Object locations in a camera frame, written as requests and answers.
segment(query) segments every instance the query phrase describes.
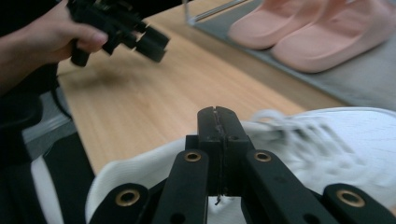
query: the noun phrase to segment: hand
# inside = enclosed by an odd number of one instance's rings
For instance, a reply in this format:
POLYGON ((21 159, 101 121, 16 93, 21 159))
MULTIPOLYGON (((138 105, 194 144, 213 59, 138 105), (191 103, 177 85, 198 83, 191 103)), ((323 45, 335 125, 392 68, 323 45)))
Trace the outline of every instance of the hand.
POLYGON ((71 20, 63 0, 26 27, 0 37, 0 96, 18 85, 46 63, 58 63, 71 56, 72 40, 78 48, 96 52, 106 42, 102 31, 71 20))
POLYGON ((63 0, 51 11, 22 29, 25 36, 25 52, 40 63, 57 63, 71 56, 72 40, 78 40, 78 48, 96 52, 107 42, 102 31, 71 20, 63 0))

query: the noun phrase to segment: wooden table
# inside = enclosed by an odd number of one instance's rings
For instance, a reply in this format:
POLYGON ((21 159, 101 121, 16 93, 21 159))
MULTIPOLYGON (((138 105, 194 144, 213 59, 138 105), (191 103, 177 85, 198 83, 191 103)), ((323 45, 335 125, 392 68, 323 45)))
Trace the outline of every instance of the wooden table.
MULTIPOLYGON (((214 2, 196 1, 192 8, 214 2)), ((161 63, 118 47, 111 57, 93 54, 85 68, 60 65, 60 83, 96 173, 195 131, 197 112, 208 106, 249 119, 260 109, 291 115, 344 105, 189 26, 183 7, 147 21, 171 38, 161 63)))

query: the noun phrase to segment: black plastic part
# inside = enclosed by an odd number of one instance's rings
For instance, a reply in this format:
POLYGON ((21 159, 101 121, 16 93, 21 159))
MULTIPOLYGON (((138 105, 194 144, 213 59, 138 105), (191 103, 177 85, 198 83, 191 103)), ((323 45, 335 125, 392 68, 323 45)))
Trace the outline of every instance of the black plastic part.
POLYGON ((209 195, 240 196, 244 175, 241 160, 254 146, 236 114, 221 106, 199 111, 198 134, 199 146, 196 148, 210 158, 209 195))
POLYGON ((163 187, 165 186, 165 184, 166 179, 148 190, 149 202, 146 209, 142 211, 142 218, 140 223, 151 223, 155 211, 157 210, 158 202, 160 201, 161 195, 163 193, 163 187))
POLYGON ((248 200, 247 197, 242 197, 241 209, 247 224, 271 223, 257 196, 251 200, 248 200))
POLYGON ((201 150, 178 153, 151 223, 206 223, 208 167, 201 150))
POLYGON ((386 207, 347 184, 327 186, 321 201, 340 223, 396 223, 396 217, 386 207))
MULTIPOLYGON (((102 49, 108 54, 111 55, 122 43, 130 49, 136 49, 152 61, 160 62, 169 38, 142 22, 138 12, 118 2, 69 0, 67 6, 74 21, 87 23, 107 33, 108 40, 102 49)), ((75 43, 71 62, 83 67, 88 59, 89 53, 78 49, 75 43)))
POLYGON ((244 170, 271 223, 338 223, 274 153, 249 151, 244 170))
POLYGON ((107 194, 93 214, 90 224, 143 224, 141 218, 148 203, 149 190, 145 187, 138 184, 120 185, 107 194), (134 200, 134 203, 128 205, 128 202, 134 200))
POLYGON ((72 57, 70 61, 80 67, 85 67, 87 65, 90 54, 82 49, 78 49, 76 44, 73 46, 72 57))

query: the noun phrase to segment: pink sandal sole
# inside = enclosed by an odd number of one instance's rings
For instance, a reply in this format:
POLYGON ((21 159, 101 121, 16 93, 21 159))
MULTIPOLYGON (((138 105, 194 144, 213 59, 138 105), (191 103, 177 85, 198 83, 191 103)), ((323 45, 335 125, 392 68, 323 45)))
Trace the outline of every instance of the pink sandal sole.
POLYGON ((264 0, 236 21, 228 37, 249 49, 267 49, 284 36, 311 22, 319 12, 321 0, 264 0))
POLYGON ((298 71, 317 73, 386 41, 396 28, 387 0, 329 0, 317 21, 272 49, 276 59, 298 71))

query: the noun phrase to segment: white sneaker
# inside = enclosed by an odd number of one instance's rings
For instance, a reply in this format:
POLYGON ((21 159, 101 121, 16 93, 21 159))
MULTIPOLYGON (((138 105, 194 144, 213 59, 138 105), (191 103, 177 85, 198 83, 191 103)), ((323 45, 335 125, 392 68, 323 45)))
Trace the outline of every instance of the white sneaker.
MULTIPOLYGON (((255 148, 274 152, 303 184, 322 193, 332 183, 363 189, 388 208, 396 205, 396 113, 367 107, 338 107, 284 116, 274 110, 241 122, 255 148)), ((151 188, 168 177, 185 138, 124 161, 109 163, 93 181, 86 219, 115 187, 151 188)), ((246 223, 239 198, 209 198, 207 223, 246 223)))
POLYGON ((286 117, 263 110, 252 121, 246 130, 255 148, 274 152, 307 188, 321 194, 346 183, 396 205, 395 112, 339 107, 286 117))

